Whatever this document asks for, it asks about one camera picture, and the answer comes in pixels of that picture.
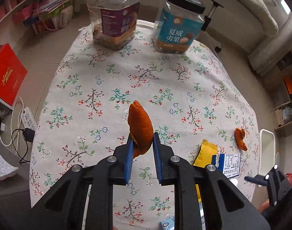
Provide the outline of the blue white wrapper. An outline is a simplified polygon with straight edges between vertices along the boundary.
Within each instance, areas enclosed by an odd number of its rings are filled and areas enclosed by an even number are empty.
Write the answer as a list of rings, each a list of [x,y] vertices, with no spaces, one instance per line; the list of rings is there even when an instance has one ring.
[[[211,164],[215,165],[227,178],[239,176],[241,154],[216,154]]]

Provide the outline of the small orange peel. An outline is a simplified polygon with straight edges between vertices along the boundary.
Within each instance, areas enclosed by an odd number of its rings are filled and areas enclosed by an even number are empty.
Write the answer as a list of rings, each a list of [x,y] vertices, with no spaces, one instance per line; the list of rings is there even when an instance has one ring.
[[[245,136],[246,136],[246,132],[244,129],[240,129],[240,128],[235,129],[235,140],[236,140],[237,146],[240,150],[243,150],[243,151],[247,151],[248,149],[246,144],[244,143]]]

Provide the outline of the milk carton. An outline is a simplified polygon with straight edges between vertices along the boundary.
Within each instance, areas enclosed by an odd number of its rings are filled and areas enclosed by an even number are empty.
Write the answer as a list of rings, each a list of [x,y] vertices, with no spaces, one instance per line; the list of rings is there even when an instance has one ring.
[[[160,222],[160,230],[174,230],[174,217],[164,219]]]

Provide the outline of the wooden shelf unit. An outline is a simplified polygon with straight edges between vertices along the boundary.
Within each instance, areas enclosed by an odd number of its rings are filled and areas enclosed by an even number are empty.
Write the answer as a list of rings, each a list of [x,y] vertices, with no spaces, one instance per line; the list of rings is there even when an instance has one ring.
[[[292,127],[292,50],[274,66],[273,80],[269,87],[274,103],[271,111],[274,129],[286,130]]]

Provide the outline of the blue label nut jar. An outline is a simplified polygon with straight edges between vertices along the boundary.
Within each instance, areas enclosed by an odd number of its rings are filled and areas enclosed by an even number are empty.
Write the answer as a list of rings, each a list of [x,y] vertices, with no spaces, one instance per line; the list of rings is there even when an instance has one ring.
[[[162,0],[152,36],[161,53],[185,53],[199,34],[206,7],[199,0]]]

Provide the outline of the yellow snack wrapper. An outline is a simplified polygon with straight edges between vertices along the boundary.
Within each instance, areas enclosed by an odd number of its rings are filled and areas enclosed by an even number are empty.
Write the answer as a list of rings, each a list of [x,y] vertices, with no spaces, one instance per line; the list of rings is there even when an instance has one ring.
[[[204,168],[206,165],[211,164],[212,156],[218,153],[218,147],[215,144],[203,139],[199,153],[193,163],[196,167]]]

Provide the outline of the white power strip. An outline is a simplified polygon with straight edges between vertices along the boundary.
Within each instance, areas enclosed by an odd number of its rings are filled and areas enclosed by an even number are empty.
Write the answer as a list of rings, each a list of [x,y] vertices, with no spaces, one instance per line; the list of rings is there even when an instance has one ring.
[[[36,131],[37,129],[37,122],[35,121],[35,118],[33,116],[32,111],[30,110],[29,107],[25,107],[21,114],[21,121],[23,123],[24,128],[29,128],[33,131]]]

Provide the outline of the black power adapter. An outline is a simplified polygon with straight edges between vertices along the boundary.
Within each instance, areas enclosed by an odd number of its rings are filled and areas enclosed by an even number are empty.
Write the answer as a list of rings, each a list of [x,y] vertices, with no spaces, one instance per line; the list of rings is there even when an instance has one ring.
[[[26,142],[33,143],[34,137],[35,137],[35,131],[30,128],[25,128],[22,132],[22,135]]]

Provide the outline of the large orange peel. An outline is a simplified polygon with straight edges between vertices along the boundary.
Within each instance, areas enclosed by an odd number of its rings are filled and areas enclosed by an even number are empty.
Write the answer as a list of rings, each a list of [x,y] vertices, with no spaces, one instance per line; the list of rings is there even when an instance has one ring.
[[[149,115],[136,100],[129,106],[127,121],[133,139],[133,157],[136,158],[150,149],[153,142],[153,126]]]

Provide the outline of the red gift box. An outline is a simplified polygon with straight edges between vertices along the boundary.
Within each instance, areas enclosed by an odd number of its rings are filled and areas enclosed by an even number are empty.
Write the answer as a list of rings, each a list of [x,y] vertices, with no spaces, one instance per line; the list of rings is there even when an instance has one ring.
[[[0,103],[13,108],[15,98],[28,71],[8,43],[0,46]]]

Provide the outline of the white trash bin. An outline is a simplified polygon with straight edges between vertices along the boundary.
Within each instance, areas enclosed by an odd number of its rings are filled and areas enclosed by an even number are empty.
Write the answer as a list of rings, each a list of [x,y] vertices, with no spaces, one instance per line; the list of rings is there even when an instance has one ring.
[[[261,129],[259,134],[260,155],[258,175],[266,176],[274,167],[276,158],[276,139],[273,132]]]

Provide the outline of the floral tablecloth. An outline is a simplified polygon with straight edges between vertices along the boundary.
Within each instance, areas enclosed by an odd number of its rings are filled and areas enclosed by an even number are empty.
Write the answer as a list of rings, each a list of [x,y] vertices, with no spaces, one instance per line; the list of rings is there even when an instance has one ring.
[[[113,51],[80,30],[61,61],[39,117],[30,167],[31,204],[73,166],[88,167],[113,154],[129,135],[137,144],[158,134],[162,144],[193,164],[202,142],[240,160],[237,187],[258,170],[254,110],[220,60],[194,41],[183,55],[160,53],[152,31],[138,26],[133,40]]]

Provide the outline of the purple label nut jar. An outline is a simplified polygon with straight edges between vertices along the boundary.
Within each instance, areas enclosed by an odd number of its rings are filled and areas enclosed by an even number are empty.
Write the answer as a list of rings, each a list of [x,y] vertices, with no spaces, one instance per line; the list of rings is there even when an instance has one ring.
[[[87,0],[94,43],[123,49],[135,36],[140,0]]]

